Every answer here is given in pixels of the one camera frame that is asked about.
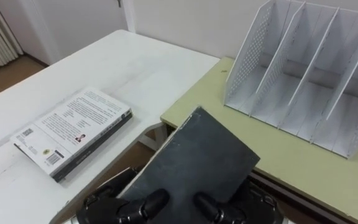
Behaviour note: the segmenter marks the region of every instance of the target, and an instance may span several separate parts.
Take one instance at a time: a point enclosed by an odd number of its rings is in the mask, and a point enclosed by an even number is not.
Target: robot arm
[[[193,197],[193,202],[209,223],[282,224],[284,221],[276,201],[248,180],[228,203],[219,203],[202,192]]]
[[[153,219],[169,201],[166,190],[156,190],[131,202],[116,198],[137,173],[129,168],[102,184],[84,200],[76,216],[64,224],[145,224]]]

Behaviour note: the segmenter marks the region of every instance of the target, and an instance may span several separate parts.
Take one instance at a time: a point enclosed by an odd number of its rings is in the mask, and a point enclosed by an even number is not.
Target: book spine
[[[102,145],[107,139],[109,139],[115,132],[118,131],[124,124],[126,124],[132,118],[132,112],[129,110],[129,113],[125,113],[126,116],[123,117],[116,125],[114,123],[107,127],[104,131],[101,132],[94,141],[90,142],[91,144],[84,147],[84,149],[77,154],[73,160],[71,160],[67,165],[57,171],[55,174],[51,174],[51,177],[59,182],[66,177],[78,164],[84,161],[92,152],[97,150],[97,148]]]

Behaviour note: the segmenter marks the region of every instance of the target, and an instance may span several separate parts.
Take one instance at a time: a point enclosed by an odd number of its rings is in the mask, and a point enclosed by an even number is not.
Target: desk surface
[[[257,169],[263,174],[358,222],[358,153],[346,160],[223,106],[233,62],[223,58],[162,115],[162,121],[178,127],[201,105],[260,156]]]
[[[218,61],[119,30],[0,93],[0,223],[48,223]],[[58,184],[3,139],[84,86],[134,117]]]

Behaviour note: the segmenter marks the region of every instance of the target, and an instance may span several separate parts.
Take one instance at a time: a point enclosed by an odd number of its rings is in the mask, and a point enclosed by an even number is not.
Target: barcode
[[[58,156],[56,153],[53,153],[50,157],[48,157],[47,162],[50,165],[54,165],[59,160],[60,160],[60,156]]]
[[[25,136],[25,137],[27,137],[29,134],[31,134],[31,133],[33,133],[33,130],[31,129],[31,128],[29,128],[29,129],[27,129],[27,130],[25,130],[24,132],[23,132],[23,135]]]

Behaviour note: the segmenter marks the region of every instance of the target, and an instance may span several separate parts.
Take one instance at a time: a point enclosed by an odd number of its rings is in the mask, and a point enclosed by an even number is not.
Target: white desk organizer
[[[346,158],[358,150],[358,12],[276,0],[258,11],[225,105]]]

